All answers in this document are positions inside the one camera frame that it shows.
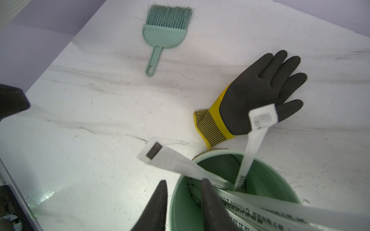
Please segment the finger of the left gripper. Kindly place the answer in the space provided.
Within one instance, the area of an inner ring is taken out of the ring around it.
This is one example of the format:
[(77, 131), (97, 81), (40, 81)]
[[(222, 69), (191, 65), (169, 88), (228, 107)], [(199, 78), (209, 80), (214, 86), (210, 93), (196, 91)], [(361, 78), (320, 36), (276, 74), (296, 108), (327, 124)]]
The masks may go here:
[(20, 88), (1, 84), (1, 120), (29, 108), (30, 102)]

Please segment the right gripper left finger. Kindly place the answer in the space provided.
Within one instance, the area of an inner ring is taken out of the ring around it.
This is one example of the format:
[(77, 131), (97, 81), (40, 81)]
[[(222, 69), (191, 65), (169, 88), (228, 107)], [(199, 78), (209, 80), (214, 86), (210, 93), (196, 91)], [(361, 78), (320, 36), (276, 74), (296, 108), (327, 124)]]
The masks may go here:
[(161, 180), (132, 231), (165, 231), (167, 204), (167, 182)]

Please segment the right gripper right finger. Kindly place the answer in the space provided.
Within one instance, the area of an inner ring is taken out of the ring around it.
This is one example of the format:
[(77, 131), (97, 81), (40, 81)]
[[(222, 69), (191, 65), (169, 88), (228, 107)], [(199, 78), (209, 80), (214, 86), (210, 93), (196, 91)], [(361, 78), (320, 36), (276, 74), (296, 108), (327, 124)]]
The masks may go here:
[(239, 231), (208, 179), (201, 180), (201, 205), (205, 231)]

